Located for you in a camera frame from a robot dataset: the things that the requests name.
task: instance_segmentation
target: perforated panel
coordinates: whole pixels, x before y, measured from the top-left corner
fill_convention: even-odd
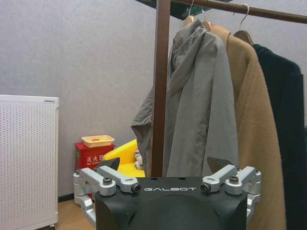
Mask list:
[[[37,225],[57,215],[57,98],[12,98],[3,101],[0,95],[2,230]]]

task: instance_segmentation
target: gray wall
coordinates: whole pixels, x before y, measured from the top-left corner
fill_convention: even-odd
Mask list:
[[[130,124],[152,86],[155,10],[134,0],[0,0],[0,94],[60,96],[59,195],[74,142]],[[170,41],[181,21],[171,19]]]
[[[135,138],[130,125],[153,83],[155,10],[133,0],[64,5],[60,96],[60,190],[72,193],[74,142],[109,134]],[[170,40],[181,21],[172,18]]]
[[[232,3],[248,4],[249,6],[268,10],[307,15],[306,0],[234,0]],[[210,10],[206,13],[206,19],[213,24],[219,24],[234,34],[239,30],[243,14]],[[242,30],[247,30],[254,43],[266,46],[276,54],[296,62],[304,74],[305,92],[307,89],[307,26],[300,23],[282,22],[272,19],[248,16],[242,23]],[[305,100],[306,123],[307,100]]]
[[[0,94],[59,96],[61,0],[0,0]]]

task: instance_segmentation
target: caster wheel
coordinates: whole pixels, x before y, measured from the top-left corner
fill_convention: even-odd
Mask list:
[[[56,230],[56,225],[55,224],[51,224],[50,225],[50,230]]]

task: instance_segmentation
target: red fire extinguisher box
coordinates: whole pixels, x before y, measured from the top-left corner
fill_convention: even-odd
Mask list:
[[[112,151],[114,145],[102,146],[89,148],[85,146],[82,142],[75,143],[76,147],[76,160],[75,169],[90,168],[94,169],[99,162],[102,160],[103,155]]]

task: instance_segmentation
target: wooden hanger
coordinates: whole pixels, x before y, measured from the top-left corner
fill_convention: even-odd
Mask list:
[[[239,30],[234,34],[234,36],[249,43],[251,46],[254,44],[253,40],[251,39],[251,36],[246,30]]]
[[[212,24],[209,21],[206,21],[206,12],[203,10],[203,8],[201,8],[201,11],[204,15],[204,21],[202,22],[202,24],[205,26],[207,31],[211,31],[212,30]]]
[[[191,24],[194,22],[194,17],[193,16],[188,16],[183,22],[182,22],[182,27]]]
[[[249,33],[245,30],[241,30],[241,25],[243,23],[243,21],[246,19],[246,17],[248,16],[248,13],[249,13],[249,5],[247,4],[243,4],[244,6],[247,6],[248,8],[248,11],[245,15],[245,17],[242,19],[242,21],[240,22],[240,27],[239,27],[239,31],[237,31],[234,36],[237,37],[237,38],[240,38],[241,40],[249,43],[250,45],[253,45],[254,42],[253,40],[251,39],[251,36],[249,35]]]
[[[184,27],[184,26],[186,26],[186,25],[191,24],[192,22],[194,22],[194,17],[191,16],[191,9],[192,9],[193,4],[194,4],[194,0],[193,0],[192,4],[191,4],[191,6],[190,6],[188,17],[182,22],[182,27]]]

